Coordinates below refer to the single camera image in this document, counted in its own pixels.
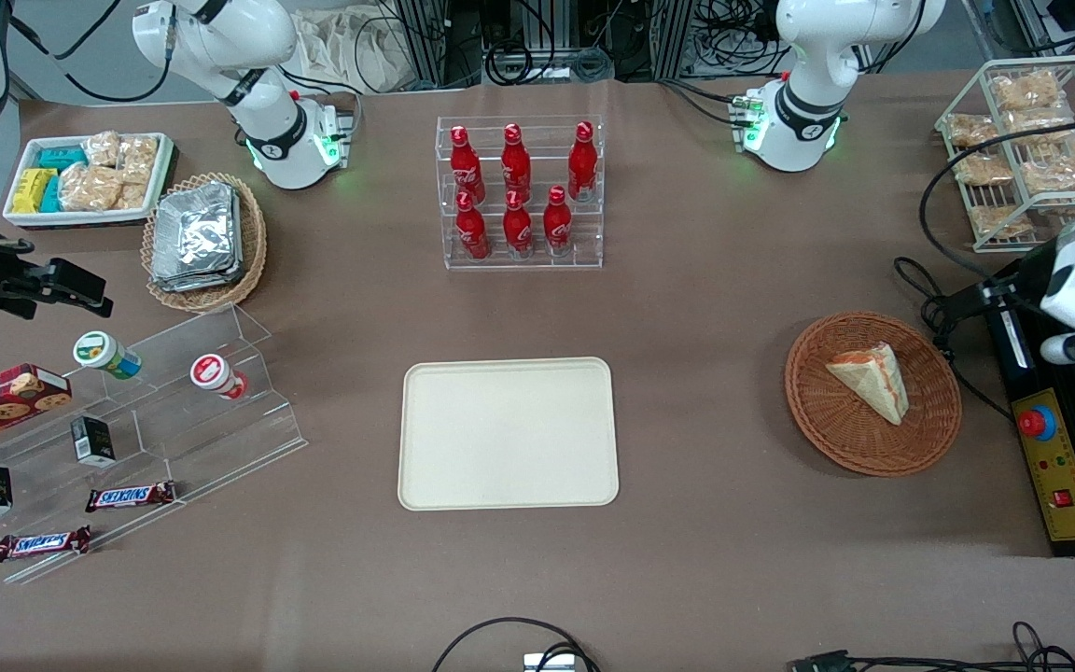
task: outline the coca-cola bottle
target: coca-cola bottle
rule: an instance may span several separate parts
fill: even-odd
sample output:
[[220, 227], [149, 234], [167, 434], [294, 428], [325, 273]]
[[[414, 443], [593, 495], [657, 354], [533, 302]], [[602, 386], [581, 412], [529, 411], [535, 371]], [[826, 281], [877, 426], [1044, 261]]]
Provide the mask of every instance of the coca-cola bottle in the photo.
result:
[[500, 154], [500, 165], [504, 166], [504, 190], [516, 191], [521, 202], [529, 203], [529, 152], [520, 142], [520, 127], [510, 124], [504, 127], [504, 153]]
[[549, 188], [549, 203], [542, 214], [542, 226], [546, 230], [550, 256], [567, 256], [571, 252], [571, 208], [567, 204], [567, 190], [558, 184]]
[[484, 187], [484, 174], [478, 170], [478, 154], [467, 140], [467, 129], [461, 126], [452, 128], [450, 141], [454, 144], [450, 170], [456, 174], [456, 184], [460, 191], [469, 192], [475, 204], [481, 204], [487, 190]]
[[504, 204], [508, 208], [504, 212], [504, 240], [508, 242], [508, 256], [529, 259], [534, 254], [534, 247], [526, 203], [516, 191], [506, 191]]
[[570, 180], [567, 188], [576, 203], [590, 202], [597, 197], [597, 146], [591, 141], [594, 129], [591, 123], [580, 120], [575, 128], [575, 147], [571, 147]]
[[470, 258], [487, 259], [487, 256], [491, 255], [491, 241], [487, 239], [484, 216], [478, 214], [469, 192], [460, 191], [456, 196], [456, 204], [459, 205], [459, 216], [456, 216], [459, 241], [463, 244]]

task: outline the brown tabletop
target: brown tabletop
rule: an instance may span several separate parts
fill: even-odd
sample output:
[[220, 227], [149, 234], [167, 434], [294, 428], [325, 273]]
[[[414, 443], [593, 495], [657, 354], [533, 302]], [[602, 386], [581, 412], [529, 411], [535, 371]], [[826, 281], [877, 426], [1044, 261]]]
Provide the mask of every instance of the brown tabletop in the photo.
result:
[[[917, 323], [893, 256], [929, 263], [946, 290], [969, 281], [915, 217], [944, 161], [931, 124], [968, 76], [863, 77], [836, 147], [802, 174], [735, 156], [721, 124], [655, 85], [370, 98], [350, 170], [300, 192], [261, 180], [221, 105], [26, 103], [25, 139], [163, 131], [178, 177], [250, 184], [270, 252], [244, 308], [272, 331], [272, 380], [310, 446], [34, 584], [0, 584], [0, 672], [429, 669], [465, 626], [503, 615], [555, 621], [626, 671], [779, 669], [834, 647], [998, 659], [1016, 619], [1075, 654], [1075, 560], [1048, 557], [1005, 420], [966, 395], [942, 462], [859, 477], [811, 447], [782, 391], [812, 320], [863, 309]], [[445, 271], [436, 116], [585, 111], [608, 115], [603, 271]], [[951, 187], [931, 212], [940, 237], [966, 241]], [[140, 230], [29, 238], [106, 277], [116, 337], [187, 318], [145, 292]], [[102, 325], [68, 306], [1, 317], [0, 370], [72, 369], [69, 344]], [[985, 330], [957, 347], [999, 399]], [[613, 503], [400, 505], [410, 366], [575, 356], [612, 367]], [[447, 664], [518, 669], [551, 641], [501, 626]]]

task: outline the white cloth bag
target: white cloth bag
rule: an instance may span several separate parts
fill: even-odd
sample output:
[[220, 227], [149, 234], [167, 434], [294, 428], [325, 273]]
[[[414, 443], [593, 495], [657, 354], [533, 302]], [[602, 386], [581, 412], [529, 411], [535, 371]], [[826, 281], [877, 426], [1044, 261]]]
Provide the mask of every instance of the white cloth bag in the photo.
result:
[[[377, 20], [359, 32], [370, 18]], [[408, 53], [402, 49], [406, 45], [405, 27], [378, 4], [298, 10], [293, 13], [293, 25], [298, 27], [298, 56], [304, 76], [345, 82], [367, 94], [384, 94], [414, 78]]]

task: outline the red emergency stop button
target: red emergency stop button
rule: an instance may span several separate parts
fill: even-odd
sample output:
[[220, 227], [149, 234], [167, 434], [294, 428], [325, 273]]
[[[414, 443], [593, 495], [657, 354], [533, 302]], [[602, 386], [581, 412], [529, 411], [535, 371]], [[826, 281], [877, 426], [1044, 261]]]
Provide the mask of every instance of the red emergency stop button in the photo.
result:
[[1019, 431], [1023, 437], [1037, 437], [1048, 429], [1048, 421], [1037, 410], [1024, 410], [1019, 413]]
[[1019, 426], [1020, 434], [1031, 437], [1037, 442], [1049, 442], [1057, 434], [1057, 416], [1052, 413], [1052, 409], [1043, 404], [1019, 413], [1015, 421]]

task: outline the yellow snack package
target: yellow snack package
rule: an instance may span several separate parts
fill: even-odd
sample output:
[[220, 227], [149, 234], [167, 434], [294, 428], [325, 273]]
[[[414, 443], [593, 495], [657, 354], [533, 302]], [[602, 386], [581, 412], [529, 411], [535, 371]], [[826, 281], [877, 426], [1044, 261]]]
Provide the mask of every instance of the yellow snack package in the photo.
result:
[[18, 177], [18, 188], [11, 198], [11, 212], [39, 213], [47, 181], [56, 177], [56, 169], [26, 169]]

